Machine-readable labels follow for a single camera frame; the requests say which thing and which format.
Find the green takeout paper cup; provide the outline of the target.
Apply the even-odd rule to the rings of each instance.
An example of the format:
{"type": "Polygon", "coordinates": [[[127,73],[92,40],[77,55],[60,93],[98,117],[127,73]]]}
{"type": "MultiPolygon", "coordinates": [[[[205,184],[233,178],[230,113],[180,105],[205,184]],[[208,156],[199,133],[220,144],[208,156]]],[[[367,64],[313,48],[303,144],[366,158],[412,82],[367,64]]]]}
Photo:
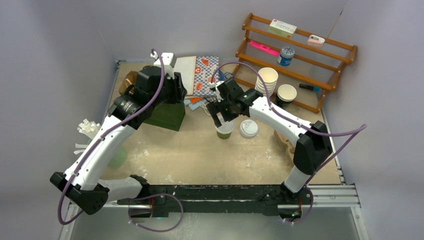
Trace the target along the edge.
{"type": "Polygon", "coordinates": [[[230,138],[230,136],[232,135],[231,131],[227,131],[227,132],[222,132],[222,131],[216,131],[217,136],[222,139],[222,140],[227,140],[230,138]]]}

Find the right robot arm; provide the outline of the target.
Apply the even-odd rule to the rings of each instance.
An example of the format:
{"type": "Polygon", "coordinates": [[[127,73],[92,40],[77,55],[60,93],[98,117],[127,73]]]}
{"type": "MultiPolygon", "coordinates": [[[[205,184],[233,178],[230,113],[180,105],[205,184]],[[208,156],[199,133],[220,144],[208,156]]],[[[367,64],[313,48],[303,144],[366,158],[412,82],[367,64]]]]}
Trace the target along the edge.
{"type": "Polygon", "coordinates": [[[207,105],[216,127],[243,115],[259,120],[286,137],[294,146],[294,166],[281,184],[280,196],[288,204],[300,198],[300,190],[333,152],[327,126],[297,118],[255,89],[244,91],[233,79],[210,84],[216,100],[207,105]]]}

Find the single white coffee lid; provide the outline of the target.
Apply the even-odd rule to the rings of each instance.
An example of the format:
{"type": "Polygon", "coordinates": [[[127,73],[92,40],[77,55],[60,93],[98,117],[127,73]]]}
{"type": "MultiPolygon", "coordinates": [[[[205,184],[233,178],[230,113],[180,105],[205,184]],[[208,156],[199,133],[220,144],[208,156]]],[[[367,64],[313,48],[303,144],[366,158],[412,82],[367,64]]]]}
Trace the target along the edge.
{"type": "Polygon", "coordinates": [[[234,121],[225,121],[223,119],[219,119],[221,126],[216,126],[215,129],[220,132],[233,132],[235,129],[235,122],[234,121]]]}

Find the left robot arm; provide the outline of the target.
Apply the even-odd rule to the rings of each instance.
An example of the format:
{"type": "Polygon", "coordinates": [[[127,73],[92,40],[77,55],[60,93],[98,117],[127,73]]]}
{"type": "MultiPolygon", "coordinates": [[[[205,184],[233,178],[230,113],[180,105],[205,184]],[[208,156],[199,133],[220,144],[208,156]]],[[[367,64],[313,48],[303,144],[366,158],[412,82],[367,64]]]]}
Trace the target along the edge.
{"type": "Polygon", "coordinates": [[[88,148],[65,172],[54,172],[50,182],[63,197],[88,215],[106,203],[131,199],[138,205],[149,199],[147,181],[137,175],[118,180],[100,177],[122,144],[152,116],[162,104],[181,104],[187,94],[179,72],[164,73],[158,66],[145,66],[136,75],[134,85],[117,97],[108,110],[100,131],[88,148]]]}

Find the green paper bag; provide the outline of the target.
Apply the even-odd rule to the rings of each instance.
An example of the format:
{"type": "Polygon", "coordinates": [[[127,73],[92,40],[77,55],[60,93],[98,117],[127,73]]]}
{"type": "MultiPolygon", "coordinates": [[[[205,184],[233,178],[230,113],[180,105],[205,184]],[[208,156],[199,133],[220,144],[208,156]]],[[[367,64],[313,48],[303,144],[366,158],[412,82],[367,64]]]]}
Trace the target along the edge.
{"type": "MultiPolygon", "coordinates": [[[[130,71],[120,84],[118,92],[123,94],[125,90],[136,83],[137,71],[130,71]]],[[[183,103],[167,104],[164,103],[156,107],[149,119],[144,124],[165,128],[178,132],[186,115],[185,105],[183,103]]]]}

